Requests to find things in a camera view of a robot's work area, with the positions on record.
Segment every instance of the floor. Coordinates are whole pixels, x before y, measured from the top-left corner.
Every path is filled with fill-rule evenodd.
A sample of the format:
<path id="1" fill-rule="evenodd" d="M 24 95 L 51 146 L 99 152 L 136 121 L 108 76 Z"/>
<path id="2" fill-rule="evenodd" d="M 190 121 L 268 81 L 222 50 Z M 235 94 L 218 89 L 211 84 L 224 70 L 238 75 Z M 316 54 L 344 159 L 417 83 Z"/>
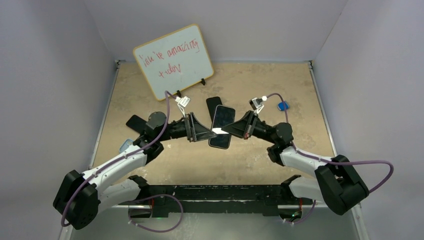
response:
<path id="1" fill-rule="evenodd" d="M 236 110 L 235 120 L 251 110 L 248 101 L 254 97 L 280 93 L 290 105 L 289 122 L 294 142 L 308 152 L 333 156 L 332 145 L 321 113 L 317 94 L 306 63 L 215 63 L 215 73 L 206 85 L 196 84 L 182 94 L 191 98 L 186 112 L 207 127 L 212 125 L 206 99 L 221 97 L 222 103 Z M 277 109 L 278 97 L 265 102 L 259 117 L 269 125 L 284 122 L 284 113 Z M 136 63 L 120 66 L 110 106 L 100 137 L 94 166 L 119 154 L 126 139 L 138 133 L 125 123 L 132 115 L 147 119 L 153 112 L 166 112 L 166 102 L 157 101 Z M 172 101 L 170 119 L 181 113 Z M 207 141 L 188 142 L 186 138 L 162 142 L 165 150 L 158 158 L 127 174 L 139 175 L 149 184 L 170 185 L 239 185 L 280 184 L 294 174 L 304 173 L 270 161 L 266 148 L 271 144 L 251 137 L 231 138 L 229 149 L 212 148 Z"/>

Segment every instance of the beige table surface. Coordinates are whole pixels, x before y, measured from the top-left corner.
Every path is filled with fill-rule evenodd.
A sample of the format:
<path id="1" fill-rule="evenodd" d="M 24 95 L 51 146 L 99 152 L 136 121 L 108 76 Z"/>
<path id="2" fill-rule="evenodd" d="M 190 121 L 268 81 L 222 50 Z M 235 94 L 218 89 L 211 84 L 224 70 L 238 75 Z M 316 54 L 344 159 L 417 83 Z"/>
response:
<path id="1" fill-rule="evenodd" d="M 184 91 L 191 98 L 186 112 L 194 112 L 205 126 L 212 125 L 206 99 L 221 97 L 222 103 L 236 110 L 235 120 L 251 110 L 248 101 L 254 97 L 280 93 L 290 105 L 289 122 L 294 142 L 306 151 L 333 156 L 332 145 L 306 63 L 215 63 L 215 73 L 206 85 L 196 84 Z M 271 97 L 260 113 L 269 125 L 284 122 L 284 113 L 277 109 L 279 98 Z M 126 139 L 139 135 L 125 123 L 132 115 L 147 119 L 152 112 L 166 112 L 166 101 L 157 101 L 136 63 L 120 66 L 104 127 L 94 159 L 98 166 L 119 154 Z M 171 101 L 170 120 L 181 113 Z M 294 174 L 305 175 L 289 167 L 271 162 L 267 155 L 270 143 L 251 137 L 231 138 L 229 149 L 209 147 L 207 140 L 188 142 L 186 138 L 162 142 L 164 151 L 146 167 L 127 174 L 139 175 L 150 184 L 166 185 L 253 185 L 280 184 Z"/>

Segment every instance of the white wall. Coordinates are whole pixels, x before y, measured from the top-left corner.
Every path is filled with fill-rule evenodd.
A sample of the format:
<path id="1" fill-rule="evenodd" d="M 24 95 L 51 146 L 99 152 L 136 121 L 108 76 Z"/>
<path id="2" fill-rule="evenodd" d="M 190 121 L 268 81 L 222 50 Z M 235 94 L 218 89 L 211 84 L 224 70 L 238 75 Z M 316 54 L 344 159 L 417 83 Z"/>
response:
<path id="1" fill-rule="evenodd" d="M 1 1 L 0 56 L 0 238 L 57 239 L 53 200 L 89 165 L 114 61 L 83 0 Z"/>
<path id="2" fill-rule="evenodd" d="M 349 0 L 314 66 L 338 153 L 394 164 L 362 203 L 374 240 L 424 236 L 423 9 L 422 0 Z M 388 171 L 357 169 L 369 187 Z"/>
<path id="3" fill-rule="evenodd" d="M 347 0 L 85 0 L 115 59 L 199 24 L 214 61 L 314 59 Z"/>

